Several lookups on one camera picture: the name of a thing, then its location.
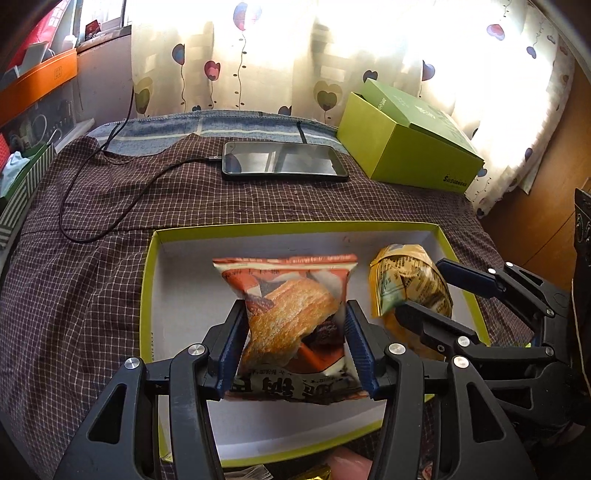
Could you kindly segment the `yellow snack packet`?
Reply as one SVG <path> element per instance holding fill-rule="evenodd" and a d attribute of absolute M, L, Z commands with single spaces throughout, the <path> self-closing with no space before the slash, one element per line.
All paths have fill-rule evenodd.
<path fill-rule="evenodd" d="M 370 263 L 370 303 L 372 316 L 381 318 L 394 337 L 422 358 L 443 360 L 420 341 L 420 336 L 399 320 L 396 310 L 406 301 L 452 317 L 453 301 L 447 283 L 427 251 L 420 244 L 391 244 Z"/>

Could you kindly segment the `orange bread snack packet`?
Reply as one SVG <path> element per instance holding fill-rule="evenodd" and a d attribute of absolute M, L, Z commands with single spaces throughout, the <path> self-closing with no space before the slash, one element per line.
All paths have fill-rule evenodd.
<path fill-rule="evenodd" d="M 249 322 L 232 397 L 320 405 L 365 397 L 346 355 L 346 295 L 356 264 L 353 254 L 213 259 Z"/>

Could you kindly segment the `wooden wardrobe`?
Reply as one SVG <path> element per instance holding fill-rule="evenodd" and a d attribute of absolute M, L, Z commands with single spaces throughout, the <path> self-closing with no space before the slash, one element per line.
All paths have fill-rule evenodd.
<path fill-rule="evenodd" d="M 562 119 L 532 190 L 505 195 L 482 220 L 502 258 L 568 290 L 573 276 L 574 193 L 590 186 L 590 83 L 575 67 Z"/>

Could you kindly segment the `green lidded gift box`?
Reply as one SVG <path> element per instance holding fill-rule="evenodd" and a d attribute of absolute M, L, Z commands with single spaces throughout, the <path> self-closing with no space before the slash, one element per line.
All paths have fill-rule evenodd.
<path fill-rule="evenodd" d="M 339 142 L 375 181 L 463 194 L 484 160 L 452 118 L 369 79 L 346 101 Z"/>

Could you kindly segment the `plaid bed sheet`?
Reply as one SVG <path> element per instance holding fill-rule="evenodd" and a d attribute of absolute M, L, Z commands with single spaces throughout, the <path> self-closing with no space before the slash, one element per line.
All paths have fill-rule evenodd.
<path fill-rule="evenodd" d="M 137 353 L 152 233 L 201 225 L 408 221 L 439 225 L 460 262 L 504 260 L 463 196 L 377 183 L 349 156 L 342 183 L 225 181 L 221 138 L 155 154 L 100 151 L 86 136 L 52 162 L 1 287 L 1 414 L 30 468 L 51 478 L 98 394 Z"/>

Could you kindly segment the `heart pattern curtain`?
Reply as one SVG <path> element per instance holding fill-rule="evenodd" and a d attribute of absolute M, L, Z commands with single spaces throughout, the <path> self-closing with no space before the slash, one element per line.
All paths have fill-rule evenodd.
<path fill-rule="evenodd" d="M 126 16 L 139 114 L 238 109 L 335 126 L 374 79 L 472 141 L 479 216 L 531 188 L 575 71 L 530 1 L 130 1 Z"/>

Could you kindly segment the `black smartphone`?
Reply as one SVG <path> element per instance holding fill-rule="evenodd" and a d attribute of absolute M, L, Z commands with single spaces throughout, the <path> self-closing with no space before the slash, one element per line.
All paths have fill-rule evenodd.
<path fill-rule="evenodd" d="M 280 142 L 226 142 L 221 173 L 231 180 L 308 178 L 346 181 L 349 173 L 330 146 Z"/>

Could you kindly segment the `striped green white box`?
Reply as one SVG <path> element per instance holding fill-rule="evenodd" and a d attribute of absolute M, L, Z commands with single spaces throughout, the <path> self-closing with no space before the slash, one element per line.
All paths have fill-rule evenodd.
<path fill-rule="evenodd" d="M 5 196 L 1 197 L 1 249 L 5 249 L 25 207 L 34 196 L 43 176 L 55 158 L 55 148 L 40 149 L 16 176 Z"/>

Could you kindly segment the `blue striped towel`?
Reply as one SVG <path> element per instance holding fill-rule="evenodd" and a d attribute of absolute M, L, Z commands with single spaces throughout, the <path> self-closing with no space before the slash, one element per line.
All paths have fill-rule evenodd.
<path fill-rule="evenodd" d="M 197 110 L 131 119 L 107 150 L 131 156 L 155 154 L 190 134 L 202 138 L 307 142 L 327 145 L 341 153 L 346 151 L 332 126 L 282 114 L 237 110 Z"/>

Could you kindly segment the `orange storage box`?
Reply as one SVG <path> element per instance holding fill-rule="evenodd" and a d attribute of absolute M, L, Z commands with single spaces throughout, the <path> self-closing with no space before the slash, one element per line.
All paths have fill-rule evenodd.
<path fill-rule="evenodd" d="M 72 48 L 33 67 L 1 91 L 0 125 L 77 76 L 77 51 Z"/>

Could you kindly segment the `red white carton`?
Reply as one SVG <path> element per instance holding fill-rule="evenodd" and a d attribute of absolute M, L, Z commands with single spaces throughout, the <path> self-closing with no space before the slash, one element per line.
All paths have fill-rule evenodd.
<path fill-rule="evenodd" d="M 35 25 L 12 55 L 12 58 L 7 64 L 7 70 L 22 63 L 25 52 L 30 45 L 43 42 L 50 45 L 53 42 L 69 4 L 70 0 L 61 1 Z"/>

